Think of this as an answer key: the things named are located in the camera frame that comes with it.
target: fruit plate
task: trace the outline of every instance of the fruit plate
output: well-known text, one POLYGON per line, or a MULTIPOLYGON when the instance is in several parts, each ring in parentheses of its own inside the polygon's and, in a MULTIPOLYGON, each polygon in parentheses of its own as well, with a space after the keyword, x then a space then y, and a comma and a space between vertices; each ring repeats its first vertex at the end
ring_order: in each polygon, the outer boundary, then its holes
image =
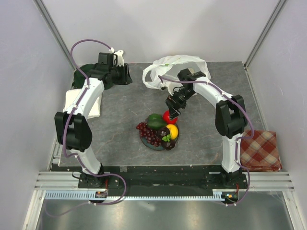
MULTIPOLYGON (((178 127, 177 123, 175 124, 175 126, 176 126, 177 129, 178 129, 178 136, 175 138, 175 141, 176 141, 176 143, 178 143, 178 138, 179 138, 179 135, 180 135, 180 130, 179 130, 179 127, 178 127)), ((151 143, 148 143, 148 142, 147 142, 147 139, 144 138, 144 137, 141 137, 141 136, 140 136, 140 139, 141 139, 142 143, 143 143, 145 146, 151 148, 152 150, 156 150, 156 151, 165 150, 165 149, 163 148, 162 145, 159 145, 158 147, 156 147, 156 146, 152 145, 151 143)))

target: wall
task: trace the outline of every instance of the wall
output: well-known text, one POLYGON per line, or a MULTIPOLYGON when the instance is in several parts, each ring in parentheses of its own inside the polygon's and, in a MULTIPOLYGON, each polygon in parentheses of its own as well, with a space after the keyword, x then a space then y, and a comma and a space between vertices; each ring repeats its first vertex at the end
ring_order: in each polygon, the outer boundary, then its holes
POLYGON ((284 169, 290 172, 307 214, 307 2, 288 1, 249 68, 269 130, 277 132, 284 169))
POLYGON ((17 230, 47 168, 72 69, 31 0, 2 0, 0 22, 0 223, 17 230))
MULTIPOLYGON (((43 0, 67 47, 85 38, 126 51, 126 62, 175 54, 245 61, 278 0, 43 0)), ((95 63, 101 45, 76 48, 95 63)))

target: yellow fruit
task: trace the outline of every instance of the yellow fruit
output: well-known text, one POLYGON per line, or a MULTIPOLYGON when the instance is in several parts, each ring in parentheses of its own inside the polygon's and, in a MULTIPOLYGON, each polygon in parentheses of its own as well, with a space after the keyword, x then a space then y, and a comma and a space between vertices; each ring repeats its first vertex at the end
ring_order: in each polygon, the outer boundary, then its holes
POLYGON ((167 125, 166 128, 169 129, 169 132, 171 133, 171 139, 174 140, 178 137, 179 130, 175 125, 167 125))

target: red plaid cloth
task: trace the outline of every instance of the red plaid cloth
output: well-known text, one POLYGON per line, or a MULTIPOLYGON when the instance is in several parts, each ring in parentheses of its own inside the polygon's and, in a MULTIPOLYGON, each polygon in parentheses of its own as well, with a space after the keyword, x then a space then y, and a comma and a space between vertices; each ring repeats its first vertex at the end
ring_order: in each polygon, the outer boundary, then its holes
MULTIPOLYGON (((250 136, 251 130, 243 136, 250 136)), ((272 172, 282 168, 280 162, 276 133, 255 131, 253 139, 241 140, 240 160, 251 171, 272 172)))

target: bowl of fruit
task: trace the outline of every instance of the bowl of fruit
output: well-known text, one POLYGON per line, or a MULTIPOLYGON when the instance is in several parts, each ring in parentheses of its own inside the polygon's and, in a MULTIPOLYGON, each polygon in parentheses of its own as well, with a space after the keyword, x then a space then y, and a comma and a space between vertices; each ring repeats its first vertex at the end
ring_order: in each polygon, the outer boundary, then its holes
POLYGON ((173 149, 179 138, 177 118, 171 120, 168 111, 149 115, 136 128, 142 143, 157 151, 173 149))

